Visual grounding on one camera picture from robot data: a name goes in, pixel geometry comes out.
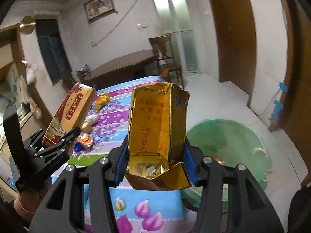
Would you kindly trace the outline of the person's left hand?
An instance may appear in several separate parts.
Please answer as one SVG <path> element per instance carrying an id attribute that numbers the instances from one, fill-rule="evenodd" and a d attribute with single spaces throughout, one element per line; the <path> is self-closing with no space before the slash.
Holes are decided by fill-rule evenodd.
<path id="1" fill-rule="evenodd" d="M 18 194 L 14 200 L 14 208 L 16 212 L 28 223 L 31 222 L 36 210 L 38 209 L 44 196 L 52 186 L 52 178 L 49 177 L 40 190 L 34 188 L 25 189 L 21 194 Z"/>

